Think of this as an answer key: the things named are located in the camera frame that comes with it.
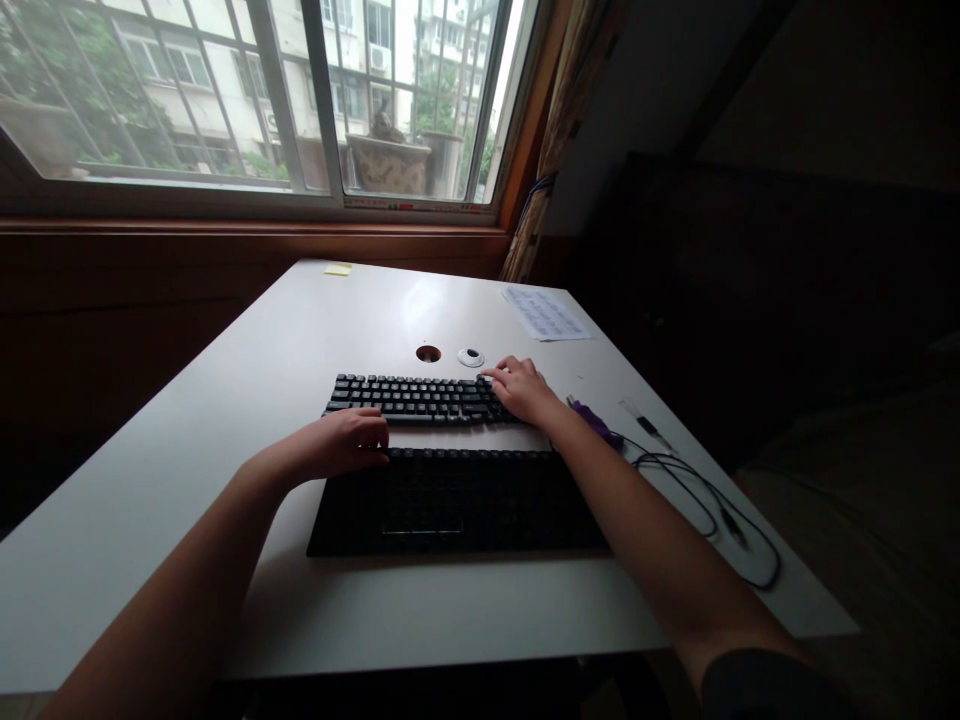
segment yellow sticky note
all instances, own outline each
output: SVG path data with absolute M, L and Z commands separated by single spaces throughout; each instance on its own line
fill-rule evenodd
M 350 263 L 330 263 L 323 272 L 327 275 L 349 275 L 351 270 L 353 265 Z

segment black sleeve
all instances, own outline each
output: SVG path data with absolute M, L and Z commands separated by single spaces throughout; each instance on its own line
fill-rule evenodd
M 707 668 L 701 691 L 706 720 L 859 717 L 823 675 L 769 650 L 720 656 Z

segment black keyboard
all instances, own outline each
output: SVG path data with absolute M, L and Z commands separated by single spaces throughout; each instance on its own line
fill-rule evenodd
M 490 378 L 473 380 L 337 375 L 323 413 L 351 407 L 379 408 L 392 425 L 479 425 L 520 422 L 493 394 Z
M 606 549 L 555 452 L 390 448 L 327 480 L 311 557 Z

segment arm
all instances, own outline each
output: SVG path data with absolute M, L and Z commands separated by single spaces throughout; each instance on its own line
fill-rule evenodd
M 710 664 L 731 650 L 762 648 L 809 663 L 717 551 L 553 394 L 529 359 L 511 356 L 483 372 L 504 406 L 545 432 L 563 456 L 698 693 Z
M 372 408 L 343 410 L 258 453 L 106 629 L 44 718 L 184 717 L 216 678 L 280 503 L 297 485 L 389 462 Z

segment white desk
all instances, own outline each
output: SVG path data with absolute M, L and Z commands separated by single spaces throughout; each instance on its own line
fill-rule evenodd
M 461 348 L 488 362 L 529 356 L 561 397 L 656 446 L 618 406 L 630 396 L 680 455 L 779 544 L 783 577 L 764 601 L 798 637 L 856 625 L 599 327 L 557 291 L 593 340 L 538 343 L 501 283 L 303 261 L 286 273 L 0 545 L 0 694 L 58 687 L 247 457 L 316 419 L 337 373 L 468 378 Z M 443 356 L 425 365 L 422 344 Z M 521 427 L 395 429 L 397 446 L 533 449 Z M 695 524 L 670 480 L 651 480 Z M 228 677 L 373 670 L 607 653 L 666 645 L 612 559 L 449 562 L 312 560 L 322 481 L 280 508 L 250 589 Z M 691 485 L 708 507 L 713 501 Z M 761 541 L 725 557 L 764 577 Z

